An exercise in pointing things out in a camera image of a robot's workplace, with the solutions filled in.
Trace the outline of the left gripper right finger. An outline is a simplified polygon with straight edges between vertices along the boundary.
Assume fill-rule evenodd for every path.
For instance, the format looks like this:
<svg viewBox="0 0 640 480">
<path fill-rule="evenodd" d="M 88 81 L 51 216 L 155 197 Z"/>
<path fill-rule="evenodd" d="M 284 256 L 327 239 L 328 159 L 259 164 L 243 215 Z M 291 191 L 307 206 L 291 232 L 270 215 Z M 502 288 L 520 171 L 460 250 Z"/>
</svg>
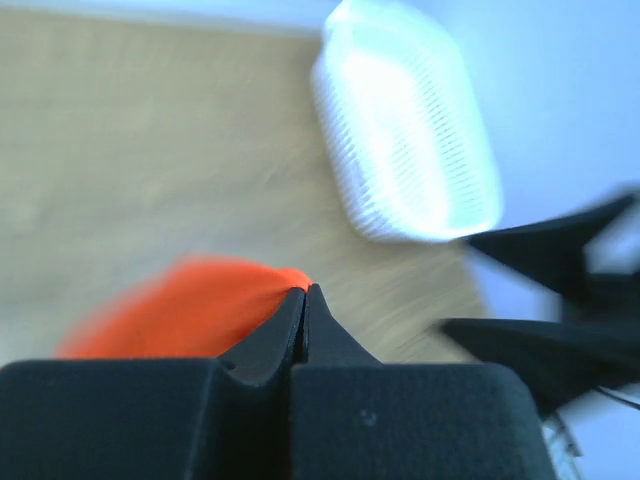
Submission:
<svg viewBox="0 0 640 480">
<path fill-rule="evenodd" d="M 334 318 L 318 284 L 306 294 L 302 351 L 308 364 L 381 364 Z"/>
</svg>

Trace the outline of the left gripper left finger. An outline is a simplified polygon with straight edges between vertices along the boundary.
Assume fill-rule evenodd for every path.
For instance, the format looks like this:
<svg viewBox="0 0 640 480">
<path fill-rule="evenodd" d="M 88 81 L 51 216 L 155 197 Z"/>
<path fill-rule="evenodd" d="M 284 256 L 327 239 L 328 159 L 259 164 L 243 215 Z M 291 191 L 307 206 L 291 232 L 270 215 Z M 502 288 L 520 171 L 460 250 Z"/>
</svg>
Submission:
<svg viewBox="0 0 640 480">
<path fill-rule="evenodd" d="M 290 290 L 276 312 L 218 360 L 234 385 L 246 390 L 279 389 L 296 352 L 306 292 Z"/>
</svg>

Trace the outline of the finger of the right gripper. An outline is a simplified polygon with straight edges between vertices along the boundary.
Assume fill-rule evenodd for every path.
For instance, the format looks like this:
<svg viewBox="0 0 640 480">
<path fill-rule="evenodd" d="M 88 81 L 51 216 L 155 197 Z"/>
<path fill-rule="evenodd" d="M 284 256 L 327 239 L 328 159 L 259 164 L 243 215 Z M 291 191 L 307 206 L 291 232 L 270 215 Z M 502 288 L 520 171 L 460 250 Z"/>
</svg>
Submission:
<svg viewBox="0 0 640 480">
<path fill-rule="evenodd" d="M 513 370 L 550 415 L 588 392 L 639 381 L 639 324 L 451 318 L 446 337 L 482 362 Z"/>
<path fill-rule="evenodd" d="M 572 215 L 474 234 L 467 244 L 569 300 L 591 297 L 585 246 L 638 203 L 624 193 Z"/>
</svg>

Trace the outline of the orange t-shirt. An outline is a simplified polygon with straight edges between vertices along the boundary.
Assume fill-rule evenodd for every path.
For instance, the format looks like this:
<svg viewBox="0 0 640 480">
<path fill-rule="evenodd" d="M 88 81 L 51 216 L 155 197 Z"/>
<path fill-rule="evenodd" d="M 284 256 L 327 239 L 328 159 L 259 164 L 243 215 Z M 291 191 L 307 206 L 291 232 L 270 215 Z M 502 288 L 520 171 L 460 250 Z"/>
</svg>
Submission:
<svg viewBox="0 0 640 480">
<path fill-rule="evenodd" d="M 84 320 L 62 342 L 61 359 L 217 357 L 263 323 L 304 272 L 221 256 L 190 257 Z"/>
</svg>

